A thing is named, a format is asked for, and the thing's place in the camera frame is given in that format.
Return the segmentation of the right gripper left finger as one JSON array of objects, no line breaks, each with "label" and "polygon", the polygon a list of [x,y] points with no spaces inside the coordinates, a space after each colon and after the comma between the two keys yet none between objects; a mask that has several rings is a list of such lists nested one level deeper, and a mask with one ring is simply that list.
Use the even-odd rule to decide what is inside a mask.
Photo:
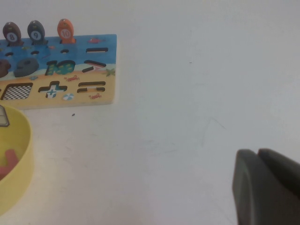
[{"label": "right gripper left finger", "polygon": [[300,186],[285,186],[258,153],[238,150],[232,181],[239,225],[298,225]]}]

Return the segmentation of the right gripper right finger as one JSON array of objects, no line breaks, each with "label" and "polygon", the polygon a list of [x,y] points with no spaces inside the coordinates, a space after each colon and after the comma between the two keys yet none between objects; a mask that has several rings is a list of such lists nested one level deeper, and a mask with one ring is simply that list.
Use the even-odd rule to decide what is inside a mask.
[{"label": "right gripper right finger", "polygon": [[271,149],[259,149],[258,156],[285,186],[300,185],[300,164]]}]

